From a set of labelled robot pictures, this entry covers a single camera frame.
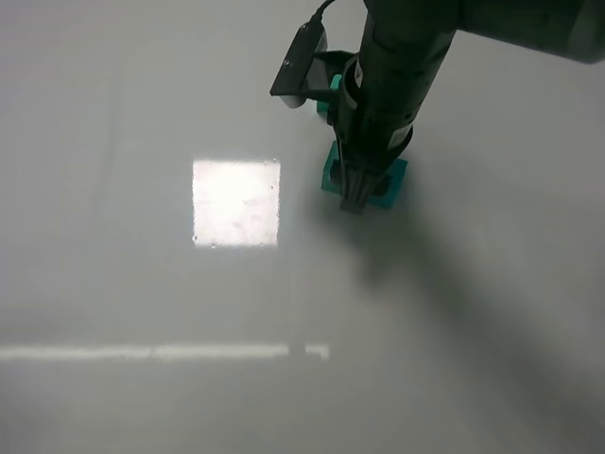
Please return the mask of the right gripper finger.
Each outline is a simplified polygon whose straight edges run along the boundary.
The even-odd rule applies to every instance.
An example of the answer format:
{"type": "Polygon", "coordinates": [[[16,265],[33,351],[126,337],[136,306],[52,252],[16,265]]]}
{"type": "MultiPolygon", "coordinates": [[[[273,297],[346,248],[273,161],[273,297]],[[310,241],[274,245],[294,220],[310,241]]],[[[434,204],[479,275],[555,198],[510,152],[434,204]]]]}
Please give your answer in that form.
{"type": "Polygon", "coordinates": [[[376,186],[377,177],[367,170],[359,170],[354,183],[354,212],[362,213],[376,186]]]}
{"type": "Polygon", "coordinates": [[[341,161],[341,204],[340,208],[347,212],[356,210],[356,171],[344,160],[341,161]]]}

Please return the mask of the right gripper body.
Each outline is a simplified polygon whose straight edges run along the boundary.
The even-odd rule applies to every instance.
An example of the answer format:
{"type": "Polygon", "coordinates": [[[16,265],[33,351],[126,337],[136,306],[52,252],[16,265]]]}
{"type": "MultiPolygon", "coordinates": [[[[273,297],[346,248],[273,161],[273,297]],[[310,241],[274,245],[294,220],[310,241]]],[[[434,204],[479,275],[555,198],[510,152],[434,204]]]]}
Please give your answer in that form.
{"type": "Polygon", "coordinates": [[[425,99],[425,53],[365,46],[341,77],[330,107],[340,162],[376,185],[404,151],[425,99]]]}

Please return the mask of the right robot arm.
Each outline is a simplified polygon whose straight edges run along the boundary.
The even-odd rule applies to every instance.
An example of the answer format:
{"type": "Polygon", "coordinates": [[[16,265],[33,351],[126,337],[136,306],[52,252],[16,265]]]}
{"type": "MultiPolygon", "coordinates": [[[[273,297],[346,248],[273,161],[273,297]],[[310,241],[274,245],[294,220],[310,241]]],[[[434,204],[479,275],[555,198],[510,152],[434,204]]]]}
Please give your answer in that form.
{"type": "Polygon", "coordinates": [[[584,63],[604,59],[601,1],[368,1],[359,50],[334,62],[329,118],[341,208],[360,213],[389,171],[458,31],[584,63]]]}

